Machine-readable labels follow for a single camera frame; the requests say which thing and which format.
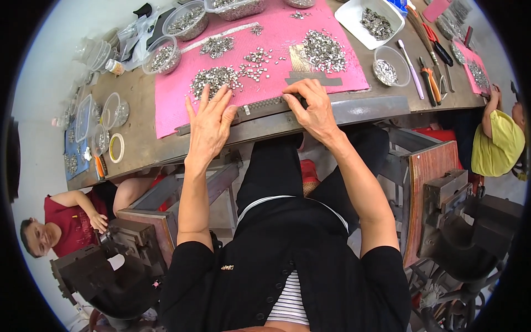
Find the blue tray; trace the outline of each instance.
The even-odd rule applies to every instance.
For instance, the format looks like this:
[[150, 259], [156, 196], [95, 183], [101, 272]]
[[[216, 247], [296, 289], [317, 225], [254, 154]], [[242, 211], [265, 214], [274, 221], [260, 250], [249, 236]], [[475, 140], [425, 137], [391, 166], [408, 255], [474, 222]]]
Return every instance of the blue tray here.
[[[70, 143], [68, 141], [68, 132], [70, 130], [74, 130], [75, 128], [75, 121], [72, 121], [70, 126], [68, 126], [68, 129], [65, 131], [65, 149], [64, 154], [68, 154], [69, 156], [72, 154], [77, 155], [78, 157], [78, 170], [74, 174], [70, 174], [70, 172], [66, 169], [65, 165], [65, 174], [66, 174], [66, 180], [69, 181], [76, 177], [81, 172], [86, 171], [90, 167], [90, 163], [86, 161], [84, 158], [81, 158], [81, 155], [78, 154], [78, 144], [74, 141], [73, 143]], [[83, 141], [81, 141], [81, 154], [85, 153], [85, 150], [88, 146], [87, 139], [85, 138]]]

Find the roll of tape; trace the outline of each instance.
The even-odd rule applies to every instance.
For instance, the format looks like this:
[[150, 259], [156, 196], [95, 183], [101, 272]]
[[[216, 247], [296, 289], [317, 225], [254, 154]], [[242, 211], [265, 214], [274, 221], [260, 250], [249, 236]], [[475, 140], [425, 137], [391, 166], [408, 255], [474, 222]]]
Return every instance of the roll of tape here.
[[[118, 159], [115, 159], [114, 155], [113, 155], [113, 143], [114, 143], [114, 140], [116, 138], [118, 138], [120, 140], [120, 155], [118, 156]], [[124, 157], [124, 150], [125, 150], [124, 137], [121, 134], [118, 134], [118, 133], [114, 134], [110, 138], [110, 145], [109, 145], [110, 161], [112, 161], [115, 164], [118, 164], [120, 161], [122, 161], [122, 158]]]

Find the broom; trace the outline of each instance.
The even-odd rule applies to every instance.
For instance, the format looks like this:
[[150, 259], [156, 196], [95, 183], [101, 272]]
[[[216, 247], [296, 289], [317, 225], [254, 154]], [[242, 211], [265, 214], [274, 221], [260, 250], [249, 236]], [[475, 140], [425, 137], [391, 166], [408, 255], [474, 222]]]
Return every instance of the broom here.
[[433, 51], [433, 45], [428, 39], [428, 35], [426, 34], [426, 29], [422, 26], [422, 23], [418, 19], [418, 14], [411, 8], [408, 8], [407, 10], [407, 20], [413, 25], [413, 28], [417, 32], [417, 35], [421, 39], [422, 43], [424, 44], [424, 47], [430, 52], [430, 56], [433, 60], [433, 64], [435, 65], [435, 68], [439, 68], [439, 62], [437, 61], [437, 57], [435, 56], [435, 52]]

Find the black cardigan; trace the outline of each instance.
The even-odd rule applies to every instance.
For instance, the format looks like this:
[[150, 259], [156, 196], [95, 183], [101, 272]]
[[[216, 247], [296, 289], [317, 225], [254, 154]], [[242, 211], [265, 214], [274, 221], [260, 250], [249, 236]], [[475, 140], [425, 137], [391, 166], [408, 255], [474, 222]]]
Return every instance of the black cardigan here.
[[358, 259], [339, 219], [319, 204], [241, 228], [216, 256], [199, 242], [175, 249], [160, 300], [169, 331], [263, 326], [295, 268], [312, 332], [406, 330], [411, 297], [396, 249]]

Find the metal machine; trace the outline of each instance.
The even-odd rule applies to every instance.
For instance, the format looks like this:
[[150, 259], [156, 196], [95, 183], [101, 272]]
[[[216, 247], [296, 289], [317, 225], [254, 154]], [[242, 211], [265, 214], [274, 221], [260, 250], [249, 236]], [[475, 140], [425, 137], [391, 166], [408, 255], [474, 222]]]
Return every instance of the metal machine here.
[[[51, 260], [53, 275], [72, 304], [72, 293], [79, 292], [108, 318], [135, 319], [157, 304], [158, 281], [167, 270], [155, 227], [118, 218], [109, 223], [105, 235], [98, 245]], [[117, 254], [125, 262], [114, 271], [107, 259]]]
[[[474, 320], [476, 309], [485, 303], [481, 289], [498, 280], [503, 271], [522, 213], [523, 206], [509, 200], [472, 195], [468, 171], [462, 169], [424, 184], [417, 256], [439, 267], [429, 276], [419, 268], [426, 261], [411, 268], [422, 280], [412, 295], [414, 303], [419, 301], [420, 312], [415, 311], [428, 332], [464, 330]], [[498, 272], [489, 276], [495, 268]], [[438, 282], [444, 273], [461, 282], [460, 288], [442, 291]], [[476, 305], [478, 296], [482, 305]]]

